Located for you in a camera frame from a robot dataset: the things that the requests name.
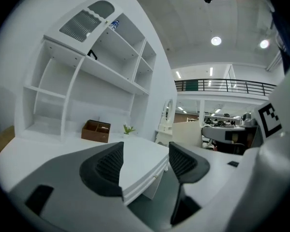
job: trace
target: mirror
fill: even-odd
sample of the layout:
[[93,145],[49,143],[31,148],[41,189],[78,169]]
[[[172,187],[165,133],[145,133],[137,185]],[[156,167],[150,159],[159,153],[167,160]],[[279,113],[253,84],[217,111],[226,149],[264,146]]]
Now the mirror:
[[167,100],[164,104],[164,109],[162,112],[162,118],[160,121],[160,126],[163,127],[171,127],[173,120],[171,119],[171,115],[174,108],[174,101],[173,100]]
[[169,115],[169,111],[171,110],[171,107],[172,107],[172,103],[171,101],[168,101],[168,104],[166,106],[166,114],[165,114],[166,120],[168,120],[168,115]]

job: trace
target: brown box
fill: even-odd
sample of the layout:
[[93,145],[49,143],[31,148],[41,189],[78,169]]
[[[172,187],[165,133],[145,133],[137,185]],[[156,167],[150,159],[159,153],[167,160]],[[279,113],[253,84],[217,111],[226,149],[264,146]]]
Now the brown box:
[[82,128],[81,138],[96,142],[108,143],[109,132],[110,124],[88,120]]

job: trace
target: white table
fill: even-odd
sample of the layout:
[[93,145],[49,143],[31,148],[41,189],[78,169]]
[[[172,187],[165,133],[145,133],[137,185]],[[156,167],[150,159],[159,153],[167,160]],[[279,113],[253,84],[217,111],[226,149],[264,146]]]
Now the white table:
[[162,143],[164,146],[168,147],[169,142],[172,141],[173,133],[172,130],[155,130],[157,132],[155,142]]
[[[124,204],[128,205],[144,191],[145,195],[153,198],[163,170],[167,169],[168,148],[139,137],[124,139],[115,133],[109,136],[108,142],[124,142],[119,179]],[[76,137],[68,138],[64,144],[41,143],[16,137],[0,153],[0,186],[9,192],[48,160],[102,144]]]

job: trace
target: white wall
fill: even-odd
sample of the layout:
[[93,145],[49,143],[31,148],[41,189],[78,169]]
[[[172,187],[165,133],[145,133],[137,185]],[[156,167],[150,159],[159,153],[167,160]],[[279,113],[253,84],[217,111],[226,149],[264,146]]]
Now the white wall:
[[278,85],[283,79],[283,70],[278,68],[275,72],[267,72],[263,68],[233,64],[235,78],[239,80],[255,81]]
[[244,63],[262,68],[266,68],[269,64],[264,56],[237,50],[223,49],[220,46],[183,49],[175,54],[169,54],[168,60],[172,69],[210,63]]
[[[15,95],[29,56],[44,33],[61,16],[86,0],[25,0],[6,19],[0,30],[0,131],[14,123]],[[143,136],[153,139],[164,103],[177,92],[160,40],[136,0],[113,0],[131,18],[157,53]]]
[[275,70],[272,71],[273,81],[276,85],[280,84],[285,78],[284,67],[280,64]]

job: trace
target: railing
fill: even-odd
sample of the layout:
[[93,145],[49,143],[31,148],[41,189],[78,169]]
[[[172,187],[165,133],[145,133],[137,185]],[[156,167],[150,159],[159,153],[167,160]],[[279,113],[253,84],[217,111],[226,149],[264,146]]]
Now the railing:
[[192,79],[175,81],[177,91],[219,91],[268,96],[276,85],[236,79]]

